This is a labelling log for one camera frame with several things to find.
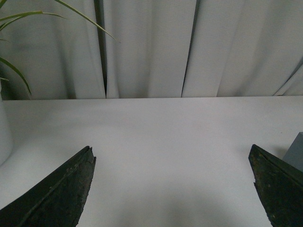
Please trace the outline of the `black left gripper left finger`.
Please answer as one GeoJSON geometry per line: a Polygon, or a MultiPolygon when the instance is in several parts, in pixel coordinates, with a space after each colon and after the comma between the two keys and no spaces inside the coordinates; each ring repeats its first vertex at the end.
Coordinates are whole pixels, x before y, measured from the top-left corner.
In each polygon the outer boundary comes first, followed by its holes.
{"type": "Polygon", "coordinates": [[[84,147],[0,211],[2,227],[75,227],[90,191],[96,157],[84,147]]]}

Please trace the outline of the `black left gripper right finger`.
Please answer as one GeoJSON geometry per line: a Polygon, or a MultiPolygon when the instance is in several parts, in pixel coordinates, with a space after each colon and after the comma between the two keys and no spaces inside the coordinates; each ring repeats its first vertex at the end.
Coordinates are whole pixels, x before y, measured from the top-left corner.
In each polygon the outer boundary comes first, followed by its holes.
{"type": "Polygon", "coordinates": [[[303,225],[303,173],[253,144],[249,162],[258,197],[274,227],[303,225]]]}

